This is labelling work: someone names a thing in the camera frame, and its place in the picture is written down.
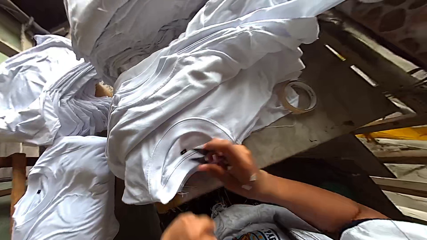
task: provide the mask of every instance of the masking tape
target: masking tape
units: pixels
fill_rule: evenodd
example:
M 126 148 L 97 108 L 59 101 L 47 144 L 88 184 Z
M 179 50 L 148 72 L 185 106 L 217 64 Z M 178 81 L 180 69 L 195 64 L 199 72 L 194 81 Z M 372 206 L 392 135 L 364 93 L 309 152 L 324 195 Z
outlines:
M 310 97 L 310 105 L 308 106 L 307 109 L 299 109 L 296 108 L 294 106 L 292 106 L 286 99 L 286 92 L 285 92 L 285 88 L 286 87 L 292 87 L 292 86 L 296 86 L 298 88 L 302 88 L 304 89 L 307 93 L 308 96 Z M 289 111 L 291 111 L 293 114 L 301 114 L 301 113 L 305 113 L 308 111 L 311 111 L 315 108 L 316 103 L 317 103 L 317 97 L 316 97 L 316 93 L 314 92 L 314 90 L 307 84 L 300 82 L 298 80 L 290 80 L 290 81 L 286 81 L 283 85 L 283 91 L 282 91 L 282 96 L 280 98 L 280 101 L 282 102 L 283 106 L 288 109 Z

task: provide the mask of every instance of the stack of white t-shirts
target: stack of white t-shirts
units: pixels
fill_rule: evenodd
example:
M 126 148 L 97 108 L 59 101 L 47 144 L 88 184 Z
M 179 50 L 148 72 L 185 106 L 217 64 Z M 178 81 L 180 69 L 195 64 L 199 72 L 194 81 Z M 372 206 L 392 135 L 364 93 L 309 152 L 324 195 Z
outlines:
M 315 16 L 340 2 L 210 0 L 179 40 L 121 74 L 107 159 L 125 179 L 123 201 L 168 202 L 198 165 L 192 148 L 241 143 L 268 124 L 260 113 L 277 106 L 274 86 L 304 68 L 298 46 L 316 40 Z
M 94 135 L 106 130 L 110 97 L 95 97 L 95 68 L 81 63 L 40 95 L 41 114 L 53 135 Z
M 0 64 L 0 141 L 51 142 L 38 97 L 82 61 L 71 41 L 56 35 L 34 36 L 36 46 Z
M 66 0 L 73 48 L 103 81 L 167 47 L 206 0 Z
M 0 141 L 49 145 L 58 136 L 107 128 L 110 97 L 95 97 L 94 67 L 69 39 L 37 35 L 37 46 L 0 65 Z
M 114 175 L 105 158 L 106 138 L 58 138 L 28 175 L 15 205 L 12 239 L 108 240 L 118 232 Z

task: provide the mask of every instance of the sleeve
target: sleeve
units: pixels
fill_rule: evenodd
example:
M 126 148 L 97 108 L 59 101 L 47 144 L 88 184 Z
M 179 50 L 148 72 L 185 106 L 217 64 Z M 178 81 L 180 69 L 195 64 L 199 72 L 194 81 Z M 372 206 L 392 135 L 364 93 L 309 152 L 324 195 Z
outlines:
M 387 219 L 353 221 L 340 240 L 427 240 L 427 225 Z

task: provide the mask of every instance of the wooden frame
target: wooden frame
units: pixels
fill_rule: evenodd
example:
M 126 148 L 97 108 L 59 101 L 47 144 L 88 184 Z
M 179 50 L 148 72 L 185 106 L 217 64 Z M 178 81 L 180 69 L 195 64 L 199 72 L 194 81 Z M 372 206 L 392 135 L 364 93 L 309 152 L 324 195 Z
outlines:
M 384 191 L 427 197 L 427 183 L 425 182 L 381 177 L 371 178 Z

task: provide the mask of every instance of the wooden table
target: wooden table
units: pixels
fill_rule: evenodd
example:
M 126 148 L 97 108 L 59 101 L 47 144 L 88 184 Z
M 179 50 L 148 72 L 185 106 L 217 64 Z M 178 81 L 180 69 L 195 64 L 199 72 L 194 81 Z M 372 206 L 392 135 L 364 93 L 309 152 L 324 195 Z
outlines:
M 325 39 L 321 35 L 316 42 L 301 46 L 306 69 L 300 80 L 316 92 L 316 108 L 304 114 L 289 114 L 271 124 L 293 127 L 265 128 L 253 132 L 243 142 L 260 168 L 398 111 L 384 94 L 357 75 L 348 61 L 334 55 L 325 46 Z M 157 204 L 158 210 L 178 206 L 220 186 L 217 180 L 197 172 L 183 187 L 184 194 L 176 195 L 167 205 Z

